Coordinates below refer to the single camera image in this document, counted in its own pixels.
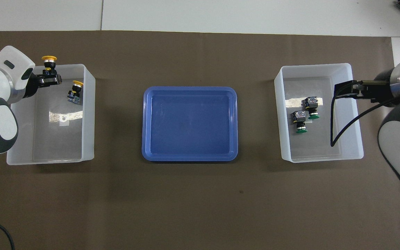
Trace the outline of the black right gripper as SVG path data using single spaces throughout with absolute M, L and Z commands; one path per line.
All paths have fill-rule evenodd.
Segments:
M 337 99 L 364 99 L 371 103 L 381 103 L 394 98 L 389 80 L 363 80 L 357 90 L 341 90 Z

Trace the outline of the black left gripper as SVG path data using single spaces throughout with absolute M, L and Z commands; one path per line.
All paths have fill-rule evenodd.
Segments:
M 34 73 L 31 73 L 26 85 L 26 98 L 34 96 L 38 91 L 38 88 L 46 88 L 61 83 L 62 77 L 60 76 L 60 74 L 53 73 L 50 75 L 35 75 Z

